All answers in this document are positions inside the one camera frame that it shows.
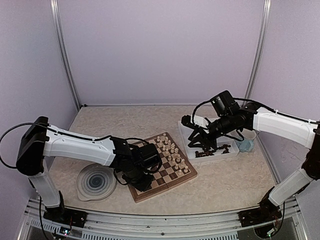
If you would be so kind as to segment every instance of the white tray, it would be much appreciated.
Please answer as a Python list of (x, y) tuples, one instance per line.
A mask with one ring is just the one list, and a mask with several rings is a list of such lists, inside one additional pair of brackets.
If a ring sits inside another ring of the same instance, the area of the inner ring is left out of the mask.
[(186, 151), (186, 156), (191, 163), (200, 163), (200, 162), (214, 161), (219, 159), (232, 158), (237, 156), (239, 153), (239, 148), (237, 147), (235, 140), (228, 138), (226, 136), (222, 136), (216, 140), (217, 146), (219, 147), (223, 144), (231, 145), (231, 147), (228, 148), (230, 153), (222, 154), (222, 152), (224, 151), (224, 149), (222, 149), (222, 150), (217, 150), (213, 156), (203, 156), (203, 157), (196, 158), (195, 152), (196, 151), (203, 152), (203, 150), (202, 148), (199, 148), (199, 147), (192, 147), (192, 148), (188, 147), (188, 144), (190, 143), (190, 141), (188, 140), (188, 137), (193, 132), (193, 130), (191, 128), (183, 126), (181, 124), (181, 121), (178, 121), (178, 129), (180, 132), (180, 136), (182, 138), (184, 149)]

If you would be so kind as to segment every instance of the beige countertop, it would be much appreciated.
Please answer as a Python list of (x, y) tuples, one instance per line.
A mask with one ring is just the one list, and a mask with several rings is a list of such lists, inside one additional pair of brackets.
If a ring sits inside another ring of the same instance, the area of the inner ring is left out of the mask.
[[(177, 126), (181, 117), (190, 115), (193, 109), (194, 106), (83, 107), (70, 131), (95, 137), (113, 135), (143, 139), (168, 132), (185, 151)], [(217, 117), (210, 106), (201, 107), (197, 114)], [(192, 164), (198, 172), (196, 178), (140, 203), (135, 203), (128, 187), (120, 184), (105, 199), (80, 201), (76, 179), (90, 164), (92, 162), (55, 158), (50, 174), (66, 206), (138, 215), (215, 213), (257, 206), (275, 184), (257, 142), (250, 153), (240, 152), (236, 157)]]

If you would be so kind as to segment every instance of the chessboard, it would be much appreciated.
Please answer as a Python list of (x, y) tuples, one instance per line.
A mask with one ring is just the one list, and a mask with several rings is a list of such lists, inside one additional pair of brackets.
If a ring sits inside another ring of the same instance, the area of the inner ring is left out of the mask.
[[(154, 180), (148, 190), (141, 192), (133, 186), (128, 185), (133, 200), (136, 203), (173, 189), (195, 178), (198, 174), (169, 133), (165, 132), (150, 137), (146, 141), (154, 144), (157, 148), (162, 160), (162, 166), (158, 172), (153, 173)], [(142, 147), (144, 144), (141, 141), (134, 143), (134, 145), (138, 145), (139, 147)]]

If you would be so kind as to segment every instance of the tabletop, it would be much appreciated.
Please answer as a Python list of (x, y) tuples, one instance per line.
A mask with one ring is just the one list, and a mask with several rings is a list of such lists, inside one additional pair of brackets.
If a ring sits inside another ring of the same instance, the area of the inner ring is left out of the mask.
[[(178, 121), (190, 115), (194, 106), (101, 106), (82, 107), (70, 131), (95, 137), (149, 138), (168, 132), (182, 151)], [(210, 106), (199, 108), (197, 115), (216, 118)], [(66, 206), (135, 215), (189, 215), (238, 210), (258, 205), (274, 186), (272, 174), (258, 142), (252, 152), (236, 157), (193, 163), (196, 178), (160, 195), (135, 203), (128, 186), (116, 185), (105, 199), (78, 199), (76, 179), (92, 162), (56, 157), (50, 175), (63, 194)]]

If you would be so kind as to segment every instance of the table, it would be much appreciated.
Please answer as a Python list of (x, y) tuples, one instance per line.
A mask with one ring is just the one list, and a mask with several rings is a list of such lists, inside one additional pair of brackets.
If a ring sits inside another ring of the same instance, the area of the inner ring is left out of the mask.
[[(184, 150), (178, 121), (190, 115), (194, 106), (105, 106), (83, 107), (70, 131), (100, 137), (148, 138), (169, 132)], [(197, 115), (216, 118), (210, 106)], [(114, 192), (98, 201), (80, 201), (76, 190), (79, 172), (92, 162), (56, 157), (50, 175), (63, 194), (66, 206), (91, 211), (136, 215), (189, 215), (216, 213), (257, 206), (274, 186), (272, 174), (255, 143), (250, 153), (219, 161), (194, 163), (198, 176), (174, 189), (140, 203), (135, 203), (127, 186), (117, 184)]]

